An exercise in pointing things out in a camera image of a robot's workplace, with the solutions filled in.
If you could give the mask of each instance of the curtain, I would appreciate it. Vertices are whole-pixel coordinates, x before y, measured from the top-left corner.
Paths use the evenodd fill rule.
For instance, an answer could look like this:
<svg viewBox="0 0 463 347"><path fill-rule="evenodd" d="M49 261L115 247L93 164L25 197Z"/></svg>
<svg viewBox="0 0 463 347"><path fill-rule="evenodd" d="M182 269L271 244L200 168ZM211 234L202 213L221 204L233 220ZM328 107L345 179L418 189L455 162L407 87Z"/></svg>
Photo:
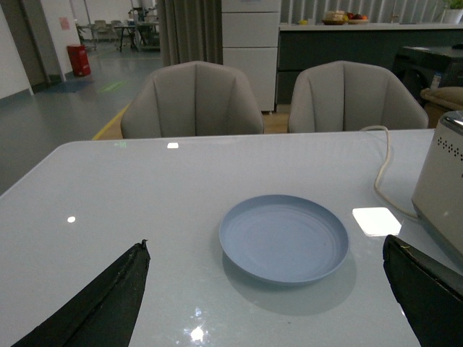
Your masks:
<svg viewBox="0 0 463 347"><path fill-rule="evenodd" d="M222 64L221 0L158 0L163 65Z"/></svg>
<svg viewBox="0 0 463 347"><path fill-rule="evenodd" d="M344 10L366 14L373 23L440 22L442 0L281 0L281 21L297 23L313 18L319 23L325 11Z"/></svg>

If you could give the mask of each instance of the doorway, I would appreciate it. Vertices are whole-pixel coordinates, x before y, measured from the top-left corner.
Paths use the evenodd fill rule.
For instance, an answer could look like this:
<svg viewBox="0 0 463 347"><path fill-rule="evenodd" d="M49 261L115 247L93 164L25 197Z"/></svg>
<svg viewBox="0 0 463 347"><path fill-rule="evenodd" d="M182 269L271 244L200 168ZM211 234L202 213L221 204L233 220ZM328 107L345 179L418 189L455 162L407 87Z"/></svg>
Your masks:
<svg viewBox="0 0 463 347"><path fill-rule="evenodd" d="M48 87L45 68L21 0L0 0L14 43L34 93Z"/></svg>

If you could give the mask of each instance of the potted plant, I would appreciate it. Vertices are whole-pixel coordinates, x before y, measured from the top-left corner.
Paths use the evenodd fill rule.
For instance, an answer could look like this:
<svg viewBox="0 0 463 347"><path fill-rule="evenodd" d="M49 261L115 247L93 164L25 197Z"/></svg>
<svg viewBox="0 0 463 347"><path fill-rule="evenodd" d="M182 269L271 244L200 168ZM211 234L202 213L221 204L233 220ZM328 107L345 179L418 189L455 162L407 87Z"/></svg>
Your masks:
<svg viewBox="0 0 463 347"><path fill-rule="evenodd" d="M444 11L442 22L458 24L463 16L463 0L442 0Z"/></svg>

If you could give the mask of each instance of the vent holes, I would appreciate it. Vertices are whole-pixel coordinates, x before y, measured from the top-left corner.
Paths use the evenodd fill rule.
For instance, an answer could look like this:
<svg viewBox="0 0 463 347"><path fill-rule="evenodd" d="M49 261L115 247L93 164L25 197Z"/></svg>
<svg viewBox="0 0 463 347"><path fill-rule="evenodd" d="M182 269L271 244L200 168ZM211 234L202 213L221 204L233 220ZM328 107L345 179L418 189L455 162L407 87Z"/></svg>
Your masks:
<svg viewBox="0 0 463 347"><path fill-rule="evenodd" d="M463 161L463 153L460 151L459 147L455 147L453 143L449 143L447 140L439 137L437 139L437 145L446 152L453 154L456 159Z"/></svg>

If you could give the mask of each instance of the fruit bowl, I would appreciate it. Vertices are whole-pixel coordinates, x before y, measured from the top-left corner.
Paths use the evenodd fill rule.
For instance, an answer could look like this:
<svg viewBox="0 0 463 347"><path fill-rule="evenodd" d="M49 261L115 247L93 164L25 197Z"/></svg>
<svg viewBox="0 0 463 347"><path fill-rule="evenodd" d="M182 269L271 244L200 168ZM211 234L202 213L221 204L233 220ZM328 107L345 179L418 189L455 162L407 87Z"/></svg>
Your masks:
<svg viewBox="0 0 463 347"><path fill-rule="evenodd" d="M343 25L345 21L343 20L322 20L324 25Z"/></svg>
<svg viewBox="0 0 463 347"><path fill-rule="evenodd" d="M367 24L370 20L348 20L347 23L349 24Z"/></svg>

